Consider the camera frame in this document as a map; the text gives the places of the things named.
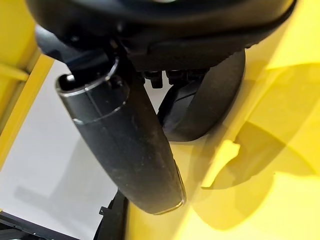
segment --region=yellow surface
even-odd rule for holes
[[[157,216],[131,204],[126,239],[320,239],[319,9],[319,0],[300,0],[247,51],[245,79],[219,128],[171,145],[187,204]],[[240,145],[233,159],[219,155],[226,141]],[[206,176],[211,186],[201,188]]]
[[[0,0],[0,169],[53,62],[34,29],[25,0]]]

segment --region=white floor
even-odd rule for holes
[[[68,73],[55,62],[0,172],[0,208],[70,235],[92,240],[117,188],[73,126],[54,83]],[[165,92],[145,85],[155,109]]]

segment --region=yellow panel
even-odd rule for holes
[[[130,204],[126,239],[320,239],[319,9],[318,0],[300,0],[284,26],[247,51],[221,126],[171,144],[187,204],[159,216]],[[230,141],[239,152],[223,156]]]
[[[0,62],[25,68],[36,50],[34,27],[25,0],[0,1]]]

